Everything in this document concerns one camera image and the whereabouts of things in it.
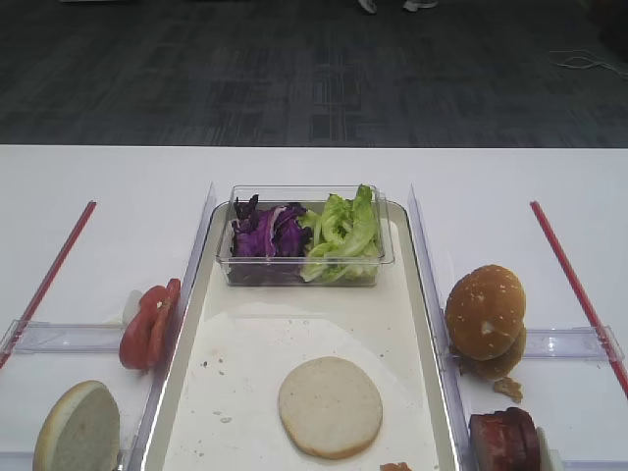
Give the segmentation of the white bun bottom half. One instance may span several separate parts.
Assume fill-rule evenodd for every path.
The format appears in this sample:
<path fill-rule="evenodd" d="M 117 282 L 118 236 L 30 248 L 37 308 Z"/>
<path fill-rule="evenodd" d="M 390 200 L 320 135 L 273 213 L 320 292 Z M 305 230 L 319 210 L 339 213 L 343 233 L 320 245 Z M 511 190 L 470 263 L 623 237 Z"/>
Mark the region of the white bun bottom half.
<path fill-rule="evenodd" d="M 306 361 L 284 378 L 278 393 L 282 425 L 302 452 L 345 459 L 378 437 L 384 407 L 378 388 L 356 364 L 334 356 Z"/>

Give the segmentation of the front tomato slice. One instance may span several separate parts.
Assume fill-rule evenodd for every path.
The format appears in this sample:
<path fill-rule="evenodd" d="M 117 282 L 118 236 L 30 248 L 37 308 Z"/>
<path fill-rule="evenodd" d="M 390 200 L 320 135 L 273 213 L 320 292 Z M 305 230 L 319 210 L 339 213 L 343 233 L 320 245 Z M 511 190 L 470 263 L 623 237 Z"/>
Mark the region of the front tomato slice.
<path fill-rule="evenodd" d="M 127 369 L 150 369 L 147 365 L 150 314 L 146 307 L 141 306 L 141 301 L 142 298 L 139 301 L 139 312 L 127 326 L 120 343 L 119 358 Z"/>

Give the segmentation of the red meat patty slices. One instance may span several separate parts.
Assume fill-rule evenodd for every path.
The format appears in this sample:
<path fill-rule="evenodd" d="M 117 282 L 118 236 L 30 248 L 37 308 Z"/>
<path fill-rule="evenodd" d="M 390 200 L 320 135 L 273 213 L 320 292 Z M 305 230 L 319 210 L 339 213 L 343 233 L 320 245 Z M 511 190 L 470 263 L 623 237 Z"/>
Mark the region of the red meat patty slices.
<path fill-rule="evenodd" d="M 470 439 L 484 471 L 541 470 L 540 442 L 532 417 L 518 407 L 472 414 Z"/>

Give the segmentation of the clear plastic salad container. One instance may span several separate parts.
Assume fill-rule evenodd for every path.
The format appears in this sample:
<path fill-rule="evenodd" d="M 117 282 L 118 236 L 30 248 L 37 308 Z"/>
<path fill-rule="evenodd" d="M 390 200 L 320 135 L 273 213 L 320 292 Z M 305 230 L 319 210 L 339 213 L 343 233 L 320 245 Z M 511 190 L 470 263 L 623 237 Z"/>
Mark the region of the clear plastic salad container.
<path fill-rule="evenodd" d="M 236 185 L 216 259 L 231 286 L 372 286 L 394 260 L 375 186 Z"/>

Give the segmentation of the sesame bun top front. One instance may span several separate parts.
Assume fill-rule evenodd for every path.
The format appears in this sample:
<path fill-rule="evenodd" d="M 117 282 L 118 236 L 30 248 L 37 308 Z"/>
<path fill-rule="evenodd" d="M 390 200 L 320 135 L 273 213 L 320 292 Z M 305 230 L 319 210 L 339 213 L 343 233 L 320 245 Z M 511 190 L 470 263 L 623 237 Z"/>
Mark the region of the sesame bun top front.
<path fill-rule="evenodd" d="M 456 282 L 445 304 L 445 322 L 460 353 L 486 361 L 512 347 L 524 327 L 525 310 L 518 277 L 500 265 L 485 265 Z"/>

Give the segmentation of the white metal tray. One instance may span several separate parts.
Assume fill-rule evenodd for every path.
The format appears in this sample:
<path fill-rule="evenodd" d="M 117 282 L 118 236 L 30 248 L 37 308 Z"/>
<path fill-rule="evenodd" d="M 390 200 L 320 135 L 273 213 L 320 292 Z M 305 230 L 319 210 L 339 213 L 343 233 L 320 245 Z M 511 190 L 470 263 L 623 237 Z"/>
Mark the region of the white metal tray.
<path fill-rule="evenodd" d="M 370 288 L 231 287 L 209 229 L 145 470 L 456 470 L 405 210 Z"/>

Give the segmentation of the sesame bun top rear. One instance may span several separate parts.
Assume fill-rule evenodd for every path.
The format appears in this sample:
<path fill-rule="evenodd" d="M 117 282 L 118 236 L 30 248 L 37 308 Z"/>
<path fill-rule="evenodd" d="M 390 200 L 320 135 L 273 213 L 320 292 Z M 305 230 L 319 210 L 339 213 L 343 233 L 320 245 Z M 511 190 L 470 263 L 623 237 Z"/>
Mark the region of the sesame bun top rear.
<path fill-rule="evenodd" d="M 476 374 L 485 380 L 499 380 L 506 377 L 521 361 L 527 339 L 527 329 L 522 328 L 512 346 L 504 354 L 489 360 L 475 360 L 465 356 L 459 358 L 459 365 L 464 371 Z"/>

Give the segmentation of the right long clear divider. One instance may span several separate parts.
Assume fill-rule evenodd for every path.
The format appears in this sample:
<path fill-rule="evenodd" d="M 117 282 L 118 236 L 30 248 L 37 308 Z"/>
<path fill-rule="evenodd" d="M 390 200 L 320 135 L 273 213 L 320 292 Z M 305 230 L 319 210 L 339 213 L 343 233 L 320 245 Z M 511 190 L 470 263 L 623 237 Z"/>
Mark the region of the right long clear divider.
<path fill-rule="evenodd" d="M 439 290 L 435 281 L 429 244 L 424 228 L 424 218 L 414 186 L 411 185 L 407 200 L 414 247 L 420 272 L 421 287 L 425 300 L 431 342 L 439 373 L 449 441 L 454 451 L 456 470 L 476 470 L 477 464 L 470 443 L 468 420 L 464 413 L 458 384 L 459 371 L 449 352 L 449 337 L 441 308 Z"/>

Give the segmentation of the orange food scrap on tray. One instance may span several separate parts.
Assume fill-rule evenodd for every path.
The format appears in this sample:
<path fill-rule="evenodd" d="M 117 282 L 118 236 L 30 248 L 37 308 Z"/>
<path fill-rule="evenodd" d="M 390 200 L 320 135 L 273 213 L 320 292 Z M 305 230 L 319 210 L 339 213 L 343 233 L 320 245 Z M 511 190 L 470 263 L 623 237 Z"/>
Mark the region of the orange food scrap on tray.
<path fill-rule="evenodd" d="M 390 462 L 380 466 L 380 471 L 412 471 L 406 462 Z"/>

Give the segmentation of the right red tape strip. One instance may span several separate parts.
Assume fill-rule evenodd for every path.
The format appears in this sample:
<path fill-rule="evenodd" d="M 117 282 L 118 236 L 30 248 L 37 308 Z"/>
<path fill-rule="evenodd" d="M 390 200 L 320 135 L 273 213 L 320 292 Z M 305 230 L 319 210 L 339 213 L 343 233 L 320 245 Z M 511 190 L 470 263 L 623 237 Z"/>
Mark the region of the right red tape strip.
<path fill-rule="evenodd" d="M 614 373 L 614 376 L 622 388 L 625 395 L 628 394 L 627 390 L 627 371 L 624 367 L 623 360 L 620 358 L 618 348 L 612 343 L 607 329 L 602 324 L 600 317 L 598 316 L 596 309 L 588 297 L 583 285 L 581 284 L 568 256 L 566 255 L 556 233 L 554 232 L 550 220 L 546 216 L 541 204 L 534 200 L 530 202 L 530 207 L 542 228 L 544 235 L 568 281 L 570 284 L 580 306 L 586 315 L 590 326 L 596 332 L 598 339 L 604 352 L 610 367 Z"/>

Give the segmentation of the left long clear divider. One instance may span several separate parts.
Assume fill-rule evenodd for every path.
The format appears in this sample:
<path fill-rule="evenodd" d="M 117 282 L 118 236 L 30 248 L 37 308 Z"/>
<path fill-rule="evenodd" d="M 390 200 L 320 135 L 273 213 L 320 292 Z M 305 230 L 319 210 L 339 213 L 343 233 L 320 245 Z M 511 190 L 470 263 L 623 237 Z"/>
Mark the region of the left long clear divider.
<path fill-rule="evenodd" d="M 167 454 L 177 407 L 176 394 L 181 391 L 185 376 L 183 361 L 189 357 L 184 345 L 185 323 L 190 300 L 217 199 L 215 186 L 209 186 L 199 219 L 198 229 L 182 281 L 181 294 L 175 304 L 166 334 L 165 358 L 153 370 L 152 383 L 138 429 L 130 447 L 121 453 L 120 470 L 161 469 Z"/>

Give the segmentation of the left upper clear crossbar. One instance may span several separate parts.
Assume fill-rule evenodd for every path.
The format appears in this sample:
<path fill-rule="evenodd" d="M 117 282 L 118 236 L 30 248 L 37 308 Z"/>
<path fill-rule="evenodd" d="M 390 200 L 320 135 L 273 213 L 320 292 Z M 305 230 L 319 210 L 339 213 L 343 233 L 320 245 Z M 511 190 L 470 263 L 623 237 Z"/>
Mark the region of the left upper clear crossbar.
<path fill-rule="evenodd" d="M 1 340 L 1 353 L 117 353 L 125 329 L 121 323 L 14 320 Z"/>

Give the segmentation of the clear crossbar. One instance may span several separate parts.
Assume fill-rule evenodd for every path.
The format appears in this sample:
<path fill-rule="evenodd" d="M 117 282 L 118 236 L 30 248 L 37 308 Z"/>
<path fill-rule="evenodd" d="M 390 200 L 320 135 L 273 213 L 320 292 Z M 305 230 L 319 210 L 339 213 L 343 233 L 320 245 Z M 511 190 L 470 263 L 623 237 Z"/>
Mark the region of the clear crossbar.
<path fill-rule="evenodd" d="M 623 361 L 624 353 L 609 326 L 529 329 L 523 358 L 528 360 Z"/>
<path fill-rule="evenodd" d="M 1 340 L 1 353 L 117 353 L 125 329 L 121 323 L 14 320 Z"/>

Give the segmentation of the left bun half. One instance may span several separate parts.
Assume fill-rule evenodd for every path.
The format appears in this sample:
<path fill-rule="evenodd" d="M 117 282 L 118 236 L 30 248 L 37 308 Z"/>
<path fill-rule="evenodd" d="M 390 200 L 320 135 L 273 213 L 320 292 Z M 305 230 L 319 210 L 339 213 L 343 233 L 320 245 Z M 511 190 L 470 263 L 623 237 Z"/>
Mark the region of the left bun half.
<path fill-rule="evenodd" d="M 67 390 L 48 413 L 35 444 L 34 470 L 110 471 L 118 466 L 120 411 L 109 389 L 88 380 Z"/>

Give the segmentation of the right upper clear crossbar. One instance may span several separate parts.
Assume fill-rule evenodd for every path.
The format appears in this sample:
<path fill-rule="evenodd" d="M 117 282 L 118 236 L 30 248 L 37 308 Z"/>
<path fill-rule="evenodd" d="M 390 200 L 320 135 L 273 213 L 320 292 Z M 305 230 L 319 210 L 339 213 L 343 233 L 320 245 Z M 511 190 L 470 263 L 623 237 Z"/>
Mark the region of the right upper clear crossbar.
<path fill-rule="evenodd" d="M 528 360 L 623 361 L 624 353 L 609 326 L 529 329 L 523 358 Z"/>

